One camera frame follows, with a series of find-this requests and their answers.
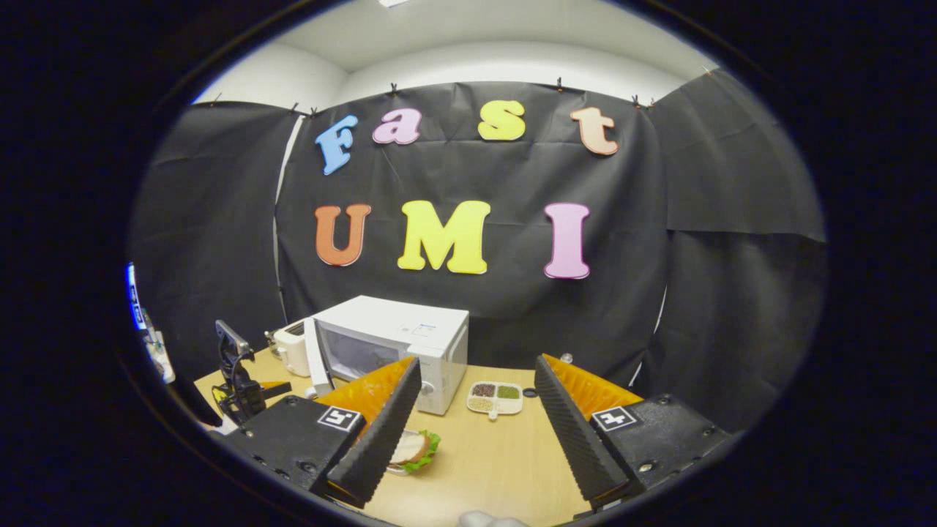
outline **blue letter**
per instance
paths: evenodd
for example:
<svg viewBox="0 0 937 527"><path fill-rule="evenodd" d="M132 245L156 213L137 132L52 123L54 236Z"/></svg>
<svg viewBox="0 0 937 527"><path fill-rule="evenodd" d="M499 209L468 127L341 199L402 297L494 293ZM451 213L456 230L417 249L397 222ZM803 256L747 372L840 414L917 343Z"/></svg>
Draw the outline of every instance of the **blue letter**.
<svg viewBox="0 0 937 527"><path fill-rule="evenodd" d="M351 130L348 128L357 124L358 117L348 115L316 138L316 144L322 147L322 155L325 156L325 168L322 173L329 175L349 162L351 154L342 150L342 146L351 146Z"/></svg>

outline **black cloth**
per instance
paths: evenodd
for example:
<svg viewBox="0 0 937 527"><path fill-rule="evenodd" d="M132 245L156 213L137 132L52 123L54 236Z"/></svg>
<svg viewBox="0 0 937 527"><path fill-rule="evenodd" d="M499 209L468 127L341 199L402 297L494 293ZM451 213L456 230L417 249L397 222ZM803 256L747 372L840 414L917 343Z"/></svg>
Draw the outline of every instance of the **black cloth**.
<svg viewBox="0 0 937 527"><path fill-rule="evenodd" d="M489 100L524 105L526 131L511 142L485 141L479 111ZM615 121L613 156L589 152L570 113L596 106ZM423 114L415 143L371 139L396 108ZM323 175L316 138L348 114L350 161ZM306 119L276 207L280 276L287 314L297 320L359 294L467 309L468 361L533 367L538 354L573 354L576 365L620 384L637 368L664 288L664 181L657 135L647 115L605 95L527 83L454 83L380 95ZM483 275L400 269L407 217L401 206L427 200L444 224L466 200L487 202ZM550 203L590 209L583 225L585 279L551 279ZM315 209L367 203L360 259L345 267L320 260ZM335 246L348 243L348 218L336 221Z"/></svg>
<svg viewBox="0 0 937 527"><path fill-rule="evenodd" d="M284 323L273 214L299 117L247 103L195 105L150 162L127 245L141 305L188 379L218 369L215 320L254 349Z"/></svg>
<svg viewBox="0 0 937 527"><path fill-rule="evenodd" d="M670 392L749 428L811 345L826 237L811 175L781 124L722 70L648 113L667 179L667 294L636 391Z"/></svg>

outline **ceiling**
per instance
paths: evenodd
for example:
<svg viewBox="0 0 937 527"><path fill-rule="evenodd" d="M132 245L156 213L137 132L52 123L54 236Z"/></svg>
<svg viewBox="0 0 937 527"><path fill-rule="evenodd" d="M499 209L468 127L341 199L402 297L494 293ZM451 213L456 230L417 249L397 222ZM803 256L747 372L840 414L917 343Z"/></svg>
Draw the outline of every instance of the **ceiling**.
<svg viewBox="0 0 937 527"><path fill-rule="evenodd" d="M704 73L703 67L716 67L677 38L603 0L410 0L393 8L377 0L351 0L275 42L352 73L403 54L492 40L590 48L686 80Z"/></svg>

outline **bread slice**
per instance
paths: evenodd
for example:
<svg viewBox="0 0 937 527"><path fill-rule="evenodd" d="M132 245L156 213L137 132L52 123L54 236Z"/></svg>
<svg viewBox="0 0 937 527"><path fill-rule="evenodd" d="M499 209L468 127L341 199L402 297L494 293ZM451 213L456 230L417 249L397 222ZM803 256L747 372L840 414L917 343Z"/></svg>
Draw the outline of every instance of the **bread slice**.
<svg viewBox="0 0 937 527"><path fill-rule="evenodd" d="M422 433L412 434L404 433L397 443L397 449L391 456L391 463L415 463L420 460L429 450L429 438Z"/></svg>

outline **orange letter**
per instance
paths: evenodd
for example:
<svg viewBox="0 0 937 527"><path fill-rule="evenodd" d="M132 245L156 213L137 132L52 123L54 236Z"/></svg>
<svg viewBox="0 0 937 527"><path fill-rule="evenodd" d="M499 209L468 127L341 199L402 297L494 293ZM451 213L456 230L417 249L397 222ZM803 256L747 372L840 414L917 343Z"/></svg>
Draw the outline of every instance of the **orange letter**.
<svg viewBox="0 0 937 527"><path fill-rule="evenodd" d="M570 113L570 117L579 121L579 136L590 151L603 156L611 156L618 151L618 143L605 140L605 127L615 125L611 117L602 117L598 108L583 108Z"/></svg>
<svg viewBox="0 0 937 527"><path fill-rule="evenodd" d="M328 265L351 265L361 256L364 240L364 217L371 214L371 207L365 204L349 205L347 214L349 227L349 245L345 250L335 248L335 219L342 213L336 206L321 206L316 209L316 252Z"/></svg>

